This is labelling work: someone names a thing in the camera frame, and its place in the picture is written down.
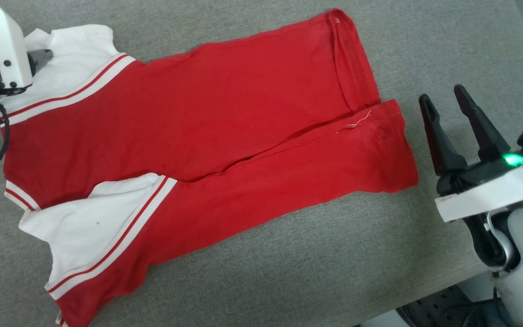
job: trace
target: red garment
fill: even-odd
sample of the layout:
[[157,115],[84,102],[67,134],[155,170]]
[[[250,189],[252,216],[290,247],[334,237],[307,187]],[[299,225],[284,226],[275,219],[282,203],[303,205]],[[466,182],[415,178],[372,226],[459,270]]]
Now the red garment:
[[149,64],[115,56],[83,85],[10,114],[6,196],[38,210],[108,180],[180,182],[113,263],[52,294],[70,327],[134,291],[149,265],[353,191],[417,183],[399,106],[380,103],[338,9]]

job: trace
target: pant leg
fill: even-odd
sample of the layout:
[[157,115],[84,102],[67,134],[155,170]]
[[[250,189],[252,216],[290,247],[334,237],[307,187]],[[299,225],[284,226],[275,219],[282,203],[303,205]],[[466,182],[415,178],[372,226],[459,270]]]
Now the pant leg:
[[380,103],[353,21],[340,9],[205,44],[135,74],[141,89],[133,97],[155,108],[131,131],[148,131],[151,153],[138,159],[182,181]]
[[159,221],[166,261],[270,219],[354,191],[394,193],[417,184],[395,101],[308,132],[225,173],[183,183]]

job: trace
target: gray table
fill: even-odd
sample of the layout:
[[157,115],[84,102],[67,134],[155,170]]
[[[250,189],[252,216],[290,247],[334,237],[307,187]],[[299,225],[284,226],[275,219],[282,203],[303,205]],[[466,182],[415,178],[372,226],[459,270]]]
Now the gray table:
[[[383,99],[397,99],[420,173],[398,194],[355,193],[152,268],[94,326],[350,327],[483,270],[462,222],[442,223],[417,99],[428,93],[458,150],[475,139],[462,83],[508,141],[523,131],[523,21],[512,0],[0,0],[29,32],[98,23],[151,60],[245,37],[332,7],[355,21]],[[0,326],[53,326],[46,243],[21,232],[0,166]]]

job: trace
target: red stripe trim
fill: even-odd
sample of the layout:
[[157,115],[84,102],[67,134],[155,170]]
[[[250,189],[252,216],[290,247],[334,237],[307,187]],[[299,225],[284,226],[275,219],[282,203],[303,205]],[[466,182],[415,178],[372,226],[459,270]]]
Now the red stripe trim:
[[163,186],[164,186],[164,184],[166,183],[167,180],[168,180],[168,177],[165,178],[161,182],[161,185],[158,187],[158,189],[156,189],[156,191],[154,191],[154,193],[151,195],[151,197],[148,199],[148,201],[145,203],[145,205],[143,205],[143,207],[141,208],[141,211],[138,212],[137,216],[134,217],[133,221],[130,223],[128,228],[126,228],[126,230],[124,231],[122,236],[120,236],[118,242],[116,242],[116,244],[114,244],[114,246],[110,249],[110,251],[108,251],[108,253],[106,253],[106,255],[102,259],[100,259],[100,261],[98,261],[95,265],[93,265],[90,269],[88,269],[86,271],[81,271],[79,273],[75,273],[74,275],[70,275],[70,276],[64,278],[63,281],[59,282],[56,286],[50,288],[50,290],[48,290],[48,292],[55,291],[60,286],[62,286],[62,284],[66,283],[71,278],[74,278],[74,277],[76,277],[78,275],[82,275],[82,274],[89,273],[89,272],[93,271],[94,269],[96,269],[96,267],[98,267],[101,263],[103,263],[110,256],[110,254],[112,254],[112,252],[114,252],[116,250],[118,245],[120,245],[122,243],[124,238],[127,236],[128,232],[131,230],[131,228],[133,228],[133,225],[137,222],[138,218],[144,213],[144,211],[145,211],[145,209],[147,209],[148,205],[151,204],[151,201],[159,193],[159,191],[163,188]]
[[21,196],[19,196],[17,193],[15,193],[14,191],[10,190],[9,188],[6,188],[5,191],[7,193],[9,193],[10,195],[12,195],[14,198],[16,198],[19,201],[21,201],[21,203],[25,204],[25,206],[28,207],[31,211],[35,211],[34,207],[32,207],[29,203],[27,203],[27,201],[25,201],[23,198],[21,198]]
[[90,87],[92,84],[94,84],[100,77],[102,77],[102,75],[104,75],[104,73],[106,73],[106,71],[108,69],[110,69],[112,66],[114,66],[117,62],[119,62],[122,58],[128,56],[128,54],[124,54],[122,56],[119,56],[118,58],[116,58],[113,62],[111,62],[108,66],[106,66],[104,69],[102,69],[102,72],[100,72],[96,77],[94,77],[94,79],[90,82],[90,83],[87,83],[86,86],[82,87],[81,89],[79,89],[78,91],[75,91],[74,93],[72,93],[71,95],[67,95],[65,97],[60,97],[60,98],[52,98],[52,99],[47,99],[47,100],[43,100],[43,101],[40,101],[40,102],[37,102],[33,105],[29,105],[21,110],[18,110],[18,111],[15,111],[15,112],[12,112],[10,113],[8,116],[9,117],[13,117],[13,116],[16,116],[17,114],[21,114],[22,112],[25,112],[31,108],[35,108],[37,106],[41,106],[43,104],[46,104],[48,102],[52,102],[52,101],[58,101],[58,100],[65,100],[65,99],[68,99],[68,98],[71,98],[71,97],[74,97],[75,95],[79,95],[80,93],[82,93],[83,91],[85,91],[85,89],[87,89],[88,87]]

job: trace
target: perforated metal surface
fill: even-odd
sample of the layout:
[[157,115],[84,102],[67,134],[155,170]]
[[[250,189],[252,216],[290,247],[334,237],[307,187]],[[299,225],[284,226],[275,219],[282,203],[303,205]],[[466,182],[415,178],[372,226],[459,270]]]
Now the perforated metal surface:
[[411,327],[460,327],[472,308],[445,309],[466,303],[471,301],[454,285],[402,306],[397,312]]

